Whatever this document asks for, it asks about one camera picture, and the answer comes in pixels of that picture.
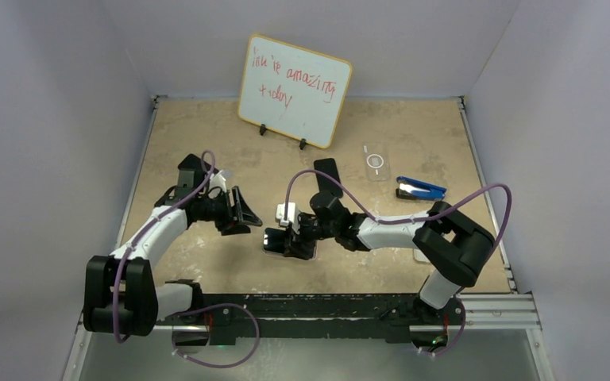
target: beige table surface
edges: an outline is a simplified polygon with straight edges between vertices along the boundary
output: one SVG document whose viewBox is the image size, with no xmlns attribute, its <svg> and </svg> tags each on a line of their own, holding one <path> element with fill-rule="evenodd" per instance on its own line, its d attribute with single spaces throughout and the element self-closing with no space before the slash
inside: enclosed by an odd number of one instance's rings
<svg viewBox="0 0 610 381">
<path fill-rule="evenodd" d="M 392 179 L 371 182 L 365 172 L 362 146 L 386 145 Z M 237 117 L 237 101 L 163 101 L 157 111 L 123 241 L 149 216 L 153 203 L 176 184 L 176 166 L 188 154 L 211 149 L 217 167 L 234 173 L 246 202 L 263 220 L 276 227 L 275 208 L 284 202 L 289 179 L 312 168 L 316 159 L 333 157 L 342 183 L 371 212 L 412 214 L 431 202 L 404 201 L 394 195 L 396 176 L 404 175 L 448 188 L 446 201 L 455 203 L 481 187 L 457 103 L 444 101 L 347 100 L 333 144 L 327 149 L 268 131 Z M 303 211 L 318 191 L 314 175 L 303 175 L 291 200 Z M 360 211 L 349 197 L 350 211 Z M 473 200 L 461 210 L 493 232 L 485 200 Z M 304 261 L 263 253 L 263 228 L 250 234 L 221 237 L 211 222 L 200 222 L 177 238 L 156 265 L 157 284 L 170 279 L 196 279 L 203 291 L 215 293 L 371 293 L 415 292 L 433 271 L 407 248 L 348 252 L 334 240 L 320 241 L 316 260 Z M 468 291 L 509 292 L 499 253 L 488 262 L 477 285 Z"/>
</svg>

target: blue stapler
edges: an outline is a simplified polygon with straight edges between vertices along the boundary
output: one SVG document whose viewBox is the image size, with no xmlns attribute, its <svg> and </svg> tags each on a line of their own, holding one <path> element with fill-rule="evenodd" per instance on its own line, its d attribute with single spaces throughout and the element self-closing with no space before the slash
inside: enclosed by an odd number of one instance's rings
<svg viewBox="0 0 610 381">
<path fill-rule="evenodd" d="M 443 200 L 446 197 L 446 188 L 434 184 L 424 183 L 408 177 L 396 178 L 399 187 L 396 189 L 396 197 L 405 200 Z"/>
</svg>

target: wall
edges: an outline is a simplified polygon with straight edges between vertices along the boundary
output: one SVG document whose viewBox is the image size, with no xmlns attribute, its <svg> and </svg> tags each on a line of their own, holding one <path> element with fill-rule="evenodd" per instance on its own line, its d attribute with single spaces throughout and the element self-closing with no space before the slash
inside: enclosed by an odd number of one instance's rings
<svg viewBox="0 0 610 381">
<path fill-rule="evenodd" d="M 0 0 L 0 379 L 59 379 L 149 94 L 96 0 Z"/>
<path fill-rule="evenodd" d="M 556 376 L 610 379 L 610 2 L 522 1 L 468 111 Z"/>
<path fill-rule="evenodd" d="M 252 33 L 349 60 L 350 95 L 465 94 L 519 0 L 105 0 L 153 94 L 238 96 Z"/>
</svg>

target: smartphone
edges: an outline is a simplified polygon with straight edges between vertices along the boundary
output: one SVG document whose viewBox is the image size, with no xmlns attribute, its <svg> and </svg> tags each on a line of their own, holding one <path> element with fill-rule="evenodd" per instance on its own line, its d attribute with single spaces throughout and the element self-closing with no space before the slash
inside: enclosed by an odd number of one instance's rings
<svg viewBox="0 0 610 381">
<path fill-rule="evenodd" d="M 340 183 L 340 175 L 338 174 L 338 166 L 335 165 L 335 159 L 315 160 L 314 165 L 317 171 L 326 173 Z M 324 176 L 317 175 L 317 184 L 319 185 L 319 191 L 329 191 L 333 196 L 342 198 L 342 189 Z"/>
</svg>

